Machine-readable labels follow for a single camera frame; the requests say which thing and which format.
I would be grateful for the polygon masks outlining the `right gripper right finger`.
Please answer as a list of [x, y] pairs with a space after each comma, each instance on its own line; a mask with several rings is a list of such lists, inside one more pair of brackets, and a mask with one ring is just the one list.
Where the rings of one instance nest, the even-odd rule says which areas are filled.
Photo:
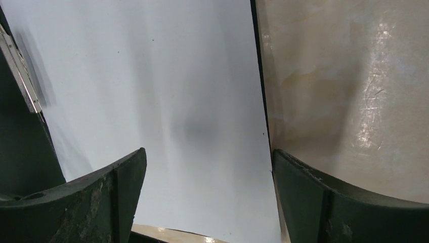
[[360, 188], [280, 149], [272, 164], [292, 242], [428, 242], [428, 204]]

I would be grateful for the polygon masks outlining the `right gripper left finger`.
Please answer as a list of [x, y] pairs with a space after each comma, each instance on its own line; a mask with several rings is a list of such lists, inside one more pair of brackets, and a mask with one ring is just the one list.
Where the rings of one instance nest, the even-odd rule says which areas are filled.
[[128, 242], [144, 148], [62, 185], [1, 201], [1, 242]]

